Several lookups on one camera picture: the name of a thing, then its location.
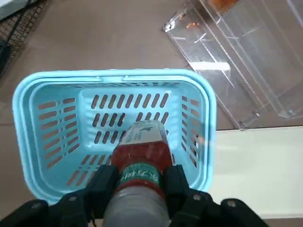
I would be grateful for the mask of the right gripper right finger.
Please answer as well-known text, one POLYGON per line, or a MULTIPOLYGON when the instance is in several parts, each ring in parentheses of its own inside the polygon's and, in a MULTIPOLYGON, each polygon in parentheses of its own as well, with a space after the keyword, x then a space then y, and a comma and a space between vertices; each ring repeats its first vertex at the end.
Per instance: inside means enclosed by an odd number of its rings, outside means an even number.
POLYGON ((163 190, 171 227, 267 227, 246 203, 227 198, 217 204, 210 194, 191 189, 181 165, 168 167, 163 190))

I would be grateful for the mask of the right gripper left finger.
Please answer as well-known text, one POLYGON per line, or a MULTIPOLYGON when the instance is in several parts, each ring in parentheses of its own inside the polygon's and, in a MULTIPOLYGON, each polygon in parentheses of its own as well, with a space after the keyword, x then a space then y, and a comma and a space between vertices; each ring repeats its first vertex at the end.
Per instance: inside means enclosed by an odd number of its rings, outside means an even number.
POLYGON ((119 172, 116 166, 101 165, 84 189, 64 195, 56 204, 35 199, 22 204, 0 221, 2 227, 96 226, 112 198, 119 172))

